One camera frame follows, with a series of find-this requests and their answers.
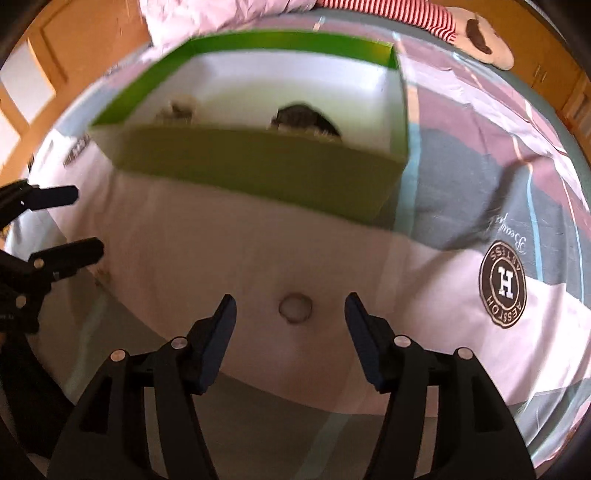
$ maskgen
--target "stuffed toy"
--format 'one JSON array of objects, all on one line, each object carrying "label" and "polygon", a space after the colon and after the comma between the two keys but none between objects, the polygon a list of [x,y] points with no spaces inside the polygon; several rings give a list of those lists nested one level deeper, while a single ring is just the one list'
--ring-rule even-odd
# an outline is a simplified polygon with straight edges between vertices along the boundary
[{"label": "stuffed toy", "polygon": [[340,132],[321,113],[305,103],[282,107],[271,120],[271,128],[303,131],[315,136],[340,138]]},{"label": "stuffed toy", "polygon": [[513,67],[507,44],[480,15],[428,0],[318,0],[317,6],[377,15],[422,28],[459,50],[501,70]]}]

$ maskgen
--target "metal screw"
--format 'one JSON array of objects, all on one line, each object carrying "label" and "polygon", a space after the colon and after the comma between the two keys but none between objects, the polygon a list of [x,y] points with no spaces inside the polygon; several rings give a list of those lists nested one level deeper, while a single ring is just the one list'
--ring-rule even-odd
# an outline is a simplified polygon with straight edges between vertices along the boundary
[{"label": "metal screw", "polygon": [[125,355],[125,350],[115,350],[111,354],[111,360],[113,360],[114,362],[121,362],[125,358]]},{"label": "metal screw", "polygon": [[189,342],[187,341],[187,339],[185,337],[176,337],[173,339],[172,342],[170,342],[170,346],[172,348],[174,348],[175,350],[182,350],[188,344],[189,344]]},{"label": "metal screw", "polygon": [[474,356],[474,352],[472,352],[472,350],[470,350],[469,348],[462,347],[462,348],[458,349],[457,355],[458,355],[458,357],[460,357],[464,360],[471,360],[472,357]]},{"label": "metal screw", "polygon": [[21,309],[27,304],[27,298],[24,295],[19,295],[15,303],[17,308]]},{"label": "metal screw", "polygon": [[394,338],[394,345],[399,346],[400,348],[408,348],[412,343],[411,339],[404,335],[398,335]]}]

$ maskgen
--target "brown plush nose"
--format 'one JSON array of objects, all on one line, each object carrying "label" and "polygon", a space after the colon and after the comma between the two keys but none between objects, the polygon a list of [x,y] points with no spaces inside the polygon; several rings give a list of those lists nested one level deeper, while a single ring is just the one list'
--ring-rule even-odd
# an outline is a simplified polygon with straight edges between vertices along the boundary
[{"label": "brown plush nose", "polygon": [[466,23],[466,36],[478,50],[490,55],[492,50],[486,45],[486,41],[480,31],[480,26],[477,18],[472,18]]}]

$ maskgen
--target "circular logo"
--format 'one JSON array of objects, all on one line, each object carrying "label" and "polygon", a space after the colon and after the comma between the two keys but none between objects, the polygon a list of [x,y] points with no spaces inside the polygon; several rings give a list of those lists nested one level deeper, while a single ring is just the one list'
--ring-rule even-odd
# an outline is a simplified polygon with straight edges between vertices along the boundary
[{"label": "circular logo", "polygon": [[523,265],[508,244],[491,245],[480,265],[480,297],[492,321],[503,328],[520,319],[527,302]]}]

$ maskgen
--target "blue stripe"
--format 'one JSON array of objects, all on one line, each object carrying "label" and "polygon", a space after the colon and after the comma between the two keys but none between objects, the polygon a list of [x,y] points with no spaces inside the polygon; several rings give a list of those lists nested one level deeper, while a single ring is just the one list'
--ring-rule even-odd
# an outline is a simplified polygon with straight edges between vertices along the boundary
[{"label": "blue stripe", "polygon": [[573,211],[573,204],[570,201],[570,195],[569,195],[569,191],[566,189],[566,185],[564,184],[564,180],[562,179],[562,186],[564,188],[564,192],[567,196],[567,199],[569,201],[569,208],[570,208],[570,214],[572,216],[572,220],[573,220],[573,225],[574,225],[574,235],[577,238],[577,248],[579,249],[579,274],[580,274],[580,278],[581,278],[581,303],[584,304],[584,299],[585,299],[585,280],[584,280],[584,276],[583,276],[583,251],[581,250],[581,239],[579,238],[579,227],[577,226],[577,222],[574,219],[574,211]]},{"label": "blue stripe", "polygon": [[70,377],[64,385],[63,391],[68,398],[73,398],[76,393],[80,393],[80,387],[84,384],[85,378],[88,375],[88,356],[89,347],[92,337],[99,328],[102,319],[108,309],[108,298],[106,293],[99,287],[99,296],[93,302],[90,312],[85,318],[84,324],[80,330],[78,339],[78,354],[76,363],[70,373]]},{"label": "blue stripe", "polygon": [[540,230],[538,228],[538,218],[535,215],[534,199],[531,196],[531,179],[533,177],[533,167],[528,167],[530,176],[527,179],[527,207],[530,210],[531,229],[534,233],[534,249],[535,249],[535,270],[538,275],[538,280],[544,281],[544,273],[542,271],[542,253],[540,247]]},{"label": "blue stripe", "polygon": [[577,227],[577,223],[574,221],[574,218],[573,218],[573,225],[574,225],[574,232],[577,236],[577,247],[579,248],[579,272],[581,275],[581,303],[584,304],[585,280],[584,280],[584,276],[583,276],[583,252],[581,250],[581,240],[579,238],[579,228]]},{"label": "blue stripe", "polygon": [[310,480],[322,475],[330,456],[335,451],[339,436],[350,417],[351,415],[343,413],[331,413],[329,415],[316,438],[314,438],[302,466],[292,477],[292,480]]},{"label": "blue stripe", "polygon": [[421,131],[419,124],[408,123],[408,163],[400,178],[394,231],[411,236],[417,201],[418,167],[421,162]]}]

